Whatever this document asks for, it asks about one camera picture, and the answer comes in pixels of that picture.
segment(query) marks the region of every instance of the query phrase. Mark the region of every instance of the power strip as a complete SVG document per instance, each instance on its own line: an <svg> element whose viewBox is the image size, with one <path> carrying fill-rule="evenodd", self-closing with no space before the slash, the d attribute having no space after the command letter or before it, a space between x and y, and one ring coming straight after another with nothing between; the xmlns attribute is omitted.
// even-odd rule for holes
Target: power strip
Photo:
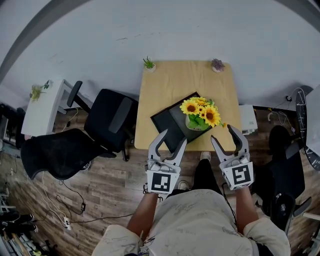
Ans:
<svg viewBox="0 0 320 256"><path fill-rule="evenodd" d="M71 223L70 223L70 220L67 218L67 217L63 217L63 221L65 223L65 226L68 230L71 230Z"/></svg>

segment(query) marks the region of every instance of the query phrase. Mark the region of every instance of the white shirt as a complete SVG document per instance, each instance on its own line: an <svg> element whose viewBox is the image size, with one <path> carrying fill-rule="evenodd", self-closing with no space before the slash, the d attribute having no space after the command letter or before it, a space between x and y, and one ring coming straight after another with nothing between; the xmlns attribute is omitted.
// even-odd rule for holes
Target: white shirt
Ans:
<svg viewBox="0 0 320 256"><path fill-rule="evenodd" d="M93 256L258 256L257 244L274 256L289 256L286 234L268 218L260 218L237 232L224 197L196 189L169 197L157 208L144 244L133 232L110 225Z"/></svg>

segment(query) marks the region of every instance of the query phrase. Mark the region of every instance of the black tray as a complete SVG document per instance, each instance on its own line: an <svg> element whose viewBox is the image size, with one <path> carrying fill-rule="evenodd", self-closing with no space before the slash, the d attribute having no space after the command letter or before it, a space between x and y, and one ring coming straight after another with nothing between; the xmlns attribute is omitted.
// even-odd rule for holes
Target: black tray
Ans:
<svg viewBox="0 0 320 256"><path fill-rule="evenodd" d="M212 128L209 126L206 130L197 131L186 127L186 114L181 111L180 106L184 100L188 100L191 97L200 97L200 95L194 92L150 117L159 133L168 129L164 143L171 153L175 152L183 138L186 138L187 142L190 143Z"/></svg>

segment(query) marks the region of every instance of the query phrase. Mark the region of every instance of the small potted plant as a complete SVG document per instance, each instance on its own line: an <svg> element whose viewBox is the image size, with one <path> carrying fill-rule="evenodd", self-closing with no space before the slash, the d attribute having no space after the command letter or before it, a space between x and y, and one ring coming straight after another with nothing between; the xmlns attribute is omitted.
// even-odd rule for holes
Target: small potted plant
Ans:
<svg viewBox="0 0 320 256"><path fill-rule="evenodd" d="M32 101L37 101L40 97L41 94L45 94L46 92L42 92L42 89L48 89L49 88L49 81L48 80L44 85L42 86L37 86L37 85L32 85L31 87L31 93L30 93L30 98Z"/></svg>
<svg viewBox="0 0 320 256"><path fill-rule="evenodd" d="M221 60L217 59L217 58L214 58L212 61L211 61L211 67L212 67L212 70L216 73L219 73L221 71L224 71L224 67L225 65L222 63Z"/></svg>
<svg viewBox="0 0 320 256"><path fill-rule="evenodd" d="M184 100L180 109L186 114L185 125L190 130L204 131L208 129L209 126L227 126L226 123L221 122L218 107L211 99L207 100L204 97L192 97Z"/></svg>
<svg viewBox="0 0 320 256"><path fill-rule="evenodd" d="M156 64L147 56L146 59L143 59L145 69L153 73L156 70Z"/></svg>

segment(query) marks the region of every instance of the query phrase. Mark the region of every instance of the wooden floor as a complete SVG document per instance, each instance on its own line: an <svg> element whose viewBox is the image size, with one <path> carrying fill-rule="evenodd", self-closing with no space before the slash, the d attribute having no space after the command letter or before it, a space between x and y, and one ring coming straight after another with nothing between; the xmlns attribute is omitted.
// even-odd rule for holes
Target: wooden floor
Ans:
<svg viewBox="0 0 320 256"><path fill-rule="evenodd" d="M61 131L75 113L75 110L71 110L66 115L59 114L55 122L55 131ZM269 132L274 125L279 124L279 119L276 115L271 116L271 122L269 123L267 120L268 113L267 110L257 110L259 132L247 137L250 145L251 160L258 166L264 165L271 160L271 157L268 155ZM75 127L82 129L86 116L86 113L80 110L79 114L71 121L71 126L67 129ZM294 125L295 119L291 118L290 120L291 124ZM143 197L142 184L146 182L144 166L148 158L148 152L147 150L135 149L132 145L128 145L128 153L130 157L129 162L124 162L120 154L114 159L97 157L92 161L89 170L80 171L65 181L68 187L78 191L83 196L86 204L83 214L77 215L72 212L72 222L90 221L108 216L118 217L132 214L135 211ZM183 156L180 179L188 181L190 185L193 183L193 174L199 158L200 152L185 152ZM300 200L312 196L312 206L308 211L320 214L320 173L313 170L305 155L301 154L301 158L306 189L297 202L299 203ZM40 242L40 244L43 244L45 239L49 239L51 244L58 245L57 250L61 255L91 255L108 225L119 224L125 226L130 219L130 217L110 218L89 223L72 223L72 230L66 230L62 227L58 218L52 212L48 212L49 207L42 198L43 196L48 201L44 190L54 204L68 217L70 217L70 213L63 204L57 202L56 195L59 195L76 212L80 211L82 203L79 195L68 190L65 186L59 185L59 181L48 172L39 173L33 180L34 186L30 182L30 179L27 180L20 159L15 160L14 157L6 154L1 154L0 159L2 159L0 178L2 183L7 182L8 184L10 204L15 205L22 213L33 213L38 220L43 220L46 216L44 221L38 221L39 233L33 234L34 239ZM218 184L221 185L224 179L218 168L218 164L217 156L215 153L212 153L212 169ZM13 175L11 175L11 168L16 171ZM235 208L233 193L227 189L226 194L231 206ZM51 202L49 202L49 205L57 211ZM60 218L63 218L64 215L59 211L57 212ZM291 250L295 252L299 246L303 247L306 245L317 226L318 223L315 220L309 220L302 216L296 217L291 222L289 231Z"/></svg>

